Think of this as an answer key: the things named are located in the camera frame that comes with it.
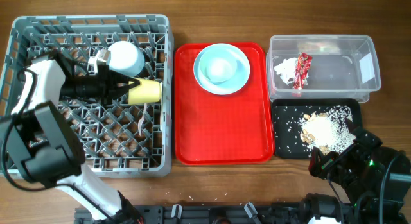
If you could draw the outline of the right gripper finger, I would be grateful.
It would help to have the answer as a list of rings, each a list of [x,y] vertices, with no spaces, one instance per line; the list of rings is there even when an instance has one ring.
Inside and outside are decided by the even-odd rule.
[[[352,122],[350,119],[345,118],[345,123],[347,125],[347,129],[351,134],[354,133],[354,131],[358,128],[358,125],[356,125],[354,122]]]
[[[311,151],[311,160],[308,167],[310,173],[320,173],[323,170],[325,164],[325,156],[323,152],[317,147]]]

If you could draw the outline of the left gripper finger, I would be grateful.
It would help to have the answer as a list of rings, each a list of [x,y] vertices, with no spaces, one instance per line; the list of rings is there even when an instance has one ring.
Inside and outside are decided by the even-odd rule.
[[[131,87],[137,87],[141,84],[139,79],[121,73],[114,73],[114,81],[117,85],[121,86],[130,85]]]
[[[127,95],[128,99],[140,99],[141,98],[141,86],[136,85],[124,85],[115,90],[115,98],[121,98]]]

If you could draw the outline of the rice and nut leftovers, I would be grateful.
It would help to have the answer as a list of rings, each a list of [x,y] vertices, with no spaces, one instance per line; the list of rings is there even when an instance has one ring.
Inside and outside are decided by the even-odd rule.
[[[327,113],[304,115],[302,141],[311,145],[311,151],[317,147],[323,154],[331,151],[343,152],[355,140],[347,125],[338,127],[337,122]]]

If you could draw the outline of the light blue bowl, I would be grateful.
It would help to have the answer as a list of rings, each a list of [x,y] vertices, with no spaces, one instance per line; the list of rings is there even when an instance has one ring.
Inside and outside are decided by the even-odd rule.
[[[110,51],[110,70],[129,77],[135,77],[143,70],[145,57],[143,52],[133,43],[115,42],[108,50]]]

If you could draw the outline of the yellow plastic cup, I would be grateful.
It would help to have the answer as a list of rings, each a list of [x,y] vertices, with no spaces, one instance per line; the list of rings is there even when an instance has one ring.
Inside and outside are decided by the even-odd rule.
[[[160,82],[154,80],[145,80],[138,78],[141,81],[141,98],[128,99],[129,105],[137,105],[144,103],[156,103],[160,101]]]

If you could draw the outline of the white plastic fork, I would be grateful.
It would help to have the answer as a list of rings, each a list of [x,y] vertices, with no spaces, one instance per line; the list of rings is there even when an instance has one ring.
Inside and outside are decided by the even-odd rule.
[[[139,119],[139,121],[137,122],[137,131],[138,131],[138,134],[139,134],[140,137],[142,136],[142,127],[143,127],[143,123],[145,121],[145,113],[147,112],[147,108],[148,108],[148,104],[145,103],[144,107],[143,107],[142,116]]]

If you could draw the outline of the white plastic spoon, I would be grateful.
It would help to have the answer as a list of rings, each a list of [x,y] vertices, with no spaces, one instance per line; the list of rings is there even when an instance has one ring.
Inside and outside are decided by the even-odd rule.
[[[162,102],[162,97],[163,97],[163,82],[160,83],[160,125],[163,124],[163,102]]]

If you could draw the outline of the red snack wrapper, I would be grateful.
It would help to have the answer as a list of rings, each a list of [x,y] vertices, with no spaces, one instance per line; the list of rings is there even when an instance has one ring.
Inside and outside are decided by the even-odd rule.
[[[293,89],[301,90],[306,83],[308,77],[308,71],[311,67],[312,56],[301,53],[297,59],[295,66],[295,77],[293,82]]]

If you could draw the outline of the white tissue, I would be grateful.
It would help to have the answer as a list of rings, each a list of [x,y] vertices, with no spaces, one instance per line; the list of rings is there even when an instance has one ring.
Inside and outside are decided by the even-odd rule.
[[[297,58],[285,59],[282,63],[274,67],[274,71],[285,84],[289,85],[295,79],[296,65]]]

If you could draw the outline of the green small bowl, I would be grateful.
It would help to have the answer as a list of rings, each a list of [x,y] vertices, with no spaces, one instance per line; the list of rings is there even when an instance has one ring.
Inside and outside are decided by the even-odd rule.
[[[200,71],[211,83],[230,80],[237,70],[237,59],[232,51],[222,47],[207,48],[199,61]]]

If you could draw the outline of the light blue plate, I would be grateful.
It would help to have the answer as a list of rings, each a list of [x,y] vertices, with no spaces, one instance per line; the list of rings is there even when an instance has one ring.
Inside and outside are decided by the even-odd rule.
[[[235,75],[226,82],[214,84],[211,83],[209,80],[205,78],[205,76],[200,71],[199,61],[202,57],[204,51],[207,48],[211,47],[222,47],[227,48],[232,51],[233,55],[237,59],[237,70]],[[228,95],[233,94],[239,91],[241,88],[245,86],[247,83],[249,76],[250,76],[250,62],[246,57],[245,53],[241,51],[239,48],[226,43],[218,43],[218,44],[211,44],[210,46],[205,47],[203,50],[199,52],[197,57],[195,58],[194,65],[193,65],[193,74],[195,80],[207,92],[216,95]]]

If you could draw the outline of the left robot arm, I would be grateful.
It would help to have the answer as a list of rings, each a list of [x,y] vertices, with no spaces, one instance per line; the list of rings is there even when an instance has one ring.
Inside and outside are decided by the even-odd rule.
[[[95,223],[143,223],[139,211],[118,190],[103,182],[85,161],[77,134],[58,111],[61,99],[110,103],[140,86],[141,80],[111,71],[108,51],[100,51],[96,74],[75,76],[86,64],[48,51],[28,60],[17,72],[24,82],[21,98],[1,118],[1,168],[7,181],[21,191],[58,189],[82,204]],[[40,187],[19,185],[9,174],[11,160],[20,175]]]

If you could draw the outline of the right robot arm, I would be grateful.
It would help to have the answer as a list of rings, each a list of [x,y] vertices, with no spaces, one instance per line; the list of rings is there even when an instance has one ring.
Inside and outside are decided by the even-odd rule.
[[[342,153],[327,154],[315,147],[309,172],[330,186],[338,184],[349,202],[311,194],[301,203],[300,219],[335,223],[406,223],[401,213],[410,189],[410,159],[403,151],[383,145],[381,139],[350,120],[346,121],[354,141]]]

